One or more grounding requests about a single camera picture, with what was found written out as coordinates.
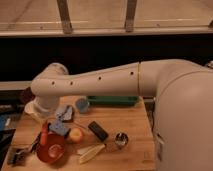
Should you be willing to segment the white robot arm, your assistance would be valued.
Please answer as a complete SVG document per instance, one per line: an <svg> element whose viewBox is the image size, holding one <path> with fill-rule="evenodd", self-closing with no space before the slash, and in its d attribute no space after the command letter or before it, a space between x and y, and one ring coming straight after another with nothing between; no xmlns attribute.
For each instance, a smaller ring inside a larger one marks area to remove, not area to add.
<svg viewBox="0 0 213 171"><path fill-rule="evenodd" d="M31 82L39 116L68 95L155 99L157 171L213 171L213 69L187 60L144 61L70 75L52 63Z"/></svg>

